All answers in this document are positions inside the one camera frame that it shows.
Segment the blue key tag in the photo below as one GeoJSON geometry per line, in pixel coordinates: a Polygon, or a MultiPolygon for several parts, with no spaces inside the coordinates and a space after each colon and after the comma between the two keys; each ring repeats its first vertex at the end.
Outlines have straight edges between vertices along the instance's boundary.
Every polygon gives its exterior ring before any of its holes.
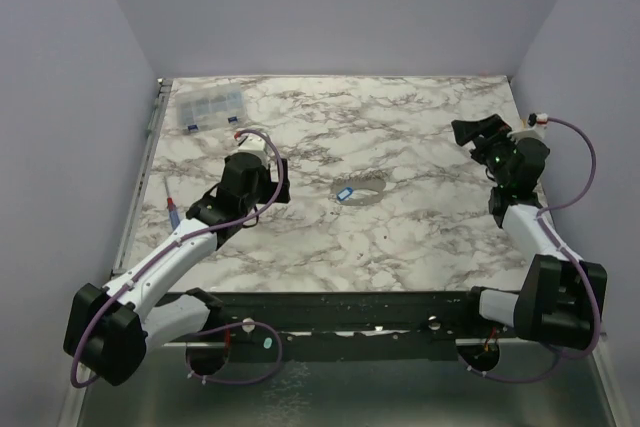
{"type": "Polygon", "coordinates": [[[344,187],[336,193],[336,198],[339,202],[344,202],[353,194],[353,192],[354,190],[351,187],[344,187]]]}

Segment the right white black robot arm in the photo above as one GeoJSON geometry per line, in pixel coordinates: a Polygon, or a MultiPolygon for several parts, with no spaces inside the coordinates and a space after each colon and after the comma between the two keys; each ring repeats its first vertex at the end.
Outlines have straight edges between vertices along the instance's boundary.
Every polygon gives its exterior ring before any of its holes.
{"type": "Polygon", "coordinates": [[[477,304],[459,314],[461,330],[481,338],[495,323],[524,340],[568,349],[570,357],[595,347],[600,330],[607,273],[571,249],[547,219],[535,191],[550,150],[544,142],[546,114],[532,114],[512,129],[499,115],[451,123],[459,146],[484,166],[494,182],[488,209],[530,267],[517,293],[480,288],[477,304]]]}

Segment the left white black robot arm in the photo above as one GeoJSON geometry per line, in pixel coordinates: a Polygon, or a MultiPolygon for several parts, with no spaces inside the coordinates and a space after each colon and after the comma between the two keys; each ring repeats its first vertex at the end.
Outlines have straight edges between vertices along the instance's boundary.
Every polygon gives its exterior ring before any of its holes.
{"type": "Polygon", "coordinates": [[[83,388],[79,366],[112,386],[127,381],[146,354],[183,336],[206,342],[258,322],[233,322],[215,296],[194,288],[164,304],[178,280],[217,252],[245,223],[274,203],[290,201],[288,162],[277,158],[273,179],[264,155],[238,152],[225,159],[219,183],[187,210],[171,235],[143,261],[102,287],[85,284],[75,294],[63,350],[72,358],[70,381],[83,388]]]}

